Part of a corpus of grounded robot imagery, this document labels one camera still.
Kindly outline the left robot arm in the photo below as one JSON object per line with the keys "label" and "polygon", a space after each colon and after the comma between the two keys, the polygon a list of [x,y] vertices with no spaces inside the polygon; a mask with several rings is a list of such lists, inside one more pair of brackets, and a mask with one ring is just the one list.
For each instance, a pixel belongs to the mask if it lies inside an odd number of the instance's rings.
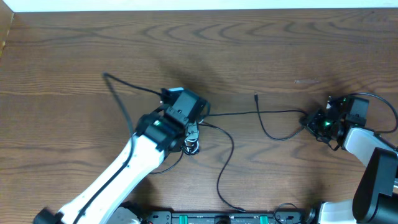
{"label": "left robot arm", "polygon": [[57,213],[42,209],[34,223],[107,223],[137,184],[190,139],[209,103],[183,88],[164,89],[162,104],[138,121],[120,155]]}

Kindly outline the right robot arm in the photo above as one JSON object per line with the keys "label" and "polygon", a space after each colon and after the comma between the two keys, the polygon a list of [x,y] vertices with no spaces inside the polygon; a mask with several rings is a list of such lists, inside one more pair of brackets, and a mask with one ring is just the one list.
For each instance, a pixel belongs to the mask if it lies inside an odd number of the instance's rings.
{"label": "right robot arm", "polygon": [[397,147],[366,127],[370,93],[329,98],[326,108],[303,117],[300,124],[318,142],[354,155],[365,171],[351,200],[322,202],[307,223],[397,223]]}

